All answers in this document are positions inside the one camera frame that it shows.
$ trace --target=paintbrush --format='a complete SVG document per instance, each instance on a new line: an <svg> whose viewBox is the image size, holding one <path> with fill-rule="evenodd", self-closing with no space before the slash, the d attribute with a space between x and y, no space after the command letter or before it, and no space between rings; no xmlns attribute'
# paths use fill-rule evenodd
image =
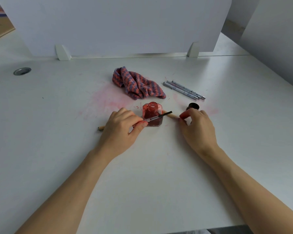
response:
<svg viewBox="0 0 293 234"><path fill-rule="evenodd" d="M155 116L155 117L151 117L151 118L148 118L148 119L144 119L143 121L150 122L150 121L156 120L156 119L161 118L161 117L166 116L166 115L167 115L168 117L170 117L170 118L173 118L173 119L178 118L176 115L172 114L172 111L167 112L167 111L164 111L164 110L163 110L163 114L158 115L158 116ZM104 128L105 128L105 126L99 126L99 127L98 127L98 131L103 131Z"/></svg>

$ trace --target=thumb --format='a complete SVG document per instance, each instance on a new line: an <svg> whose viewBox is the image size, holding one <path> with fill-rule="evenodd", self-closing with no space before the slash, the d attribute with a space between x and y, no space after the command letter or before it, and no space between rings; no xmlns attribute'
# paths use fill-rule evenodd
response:
<svg viewBox="0 0 293 234"><path fill-rule="evenodd" d="M137 138L140 132L148 125L146 121L139 122L133 130L130 132L130 135L134 138Z"/></svg>
<svg viewBox="0 0 293 234"><path fill-rule="evenodd" d="M186 130L188 129L187 122L181 118L179 118L179 126L182 134L185 134Z"/></svg>

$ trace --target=left hand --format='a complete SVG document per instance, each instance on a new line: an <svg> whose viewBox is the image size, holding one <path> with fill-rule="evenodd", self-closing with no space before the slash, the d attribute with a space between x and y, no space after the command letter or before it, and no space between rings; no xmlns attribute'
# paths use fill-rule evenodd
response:
<svg viewBox="0 0 293 234"><path fill-rule="evenodd" d="M148 123L142 120L133 111L125 108L112 112L95 151L101 153L109 161L124 153L147 126ZM138 124L129 133L129 128L136 123Z"/></svg>

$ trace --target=white bracket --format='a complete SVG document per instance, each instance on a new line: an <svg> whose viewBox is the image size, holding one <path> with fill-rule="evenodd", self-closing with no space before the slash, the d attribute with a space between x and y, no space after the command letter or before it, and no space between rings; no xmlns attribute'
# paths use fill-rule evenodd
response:
<svg viewBox="0 0 293 234"><path fill-rule="evenodd" d="M188 50L187 57L198 57L199 52L199 42L193 42Z"/></svg>
<svg viewBox="0 0 293 234"><path fill-rule="evenodd" d="M71 59L68 50L61 44L55 44L55 52L60 61L69 61Z"/></svg>

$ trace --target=finger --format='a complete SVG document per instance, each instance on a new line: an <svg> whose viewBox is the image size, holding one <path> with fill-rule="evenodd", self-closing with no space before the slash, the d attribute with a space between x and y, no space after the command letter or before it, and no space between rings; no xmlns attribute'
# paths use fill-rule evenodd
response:
<svg viewBox="0 0 293 234"><path fill-rule="evenodd" d="M112 112L112 114L110 115L110 118L109 119L112 119L115 116L116 113L117 112Z"/></svg>
<svg viewBox="0 0 293 234"><path fill-rule="evenodd" d="M133 114L132 116L126 118L124 121L125 121L126 125L128 125L128 127L130 127L140 121L143 121L143 118L137 116L136 114Z"/></svg>
<svg viewBox="0 0 293 234"><path fill-rule="evenodd" d="M202 113L199 110L194 109L194 108L190 108L190 109L186 110L185 112L181 113L179 117L181 119L186 119L188 117L191 117L193 119L193 118L200 116L200 115L202 115Z"/></svg>
<svg viewBox="0 0 293 234"><path fill-rule="evenodd" d="M135 115L135 113L132 110L128 110L128 111L125 111L124 113L122 113L121 115L119 115L118 118L120 120L125 120L128 117L131 117L133 115Z"/></svg>
<svg viewBox="0 0 293 234"><path fill-rule="evenodd" d="M136 138L138 137L138 135L140 134L140 132L143 130L143 128L145 128L148 125L148 122L146 121L142 121L139 122L134 128L133 130L129 133L129 136L132 137L134 140L136 140Z"/></svg>
<svg viewBox="0 0 293 234"><path fill-rule="evenodd" d="M186 132L186 129L188 128L187 122L181 118L179 118L178 121L179 121L181 133L184 134Z"/></svg>
<svg viewBox="0 0 293 234"><path fill-rule="evenodd" d="M125 111L128 111L126 108L121 108L120 110L118 110L118 112L116 113L116 116L118 117L119 115L123 114Z"/></svg>
<svg viewBox="0 0 293 234"><path fill-rule="evenodd" d="M207 113L204 111L204 110L200 110L200 112L205 115L205 116L208 116Z"/></svg>

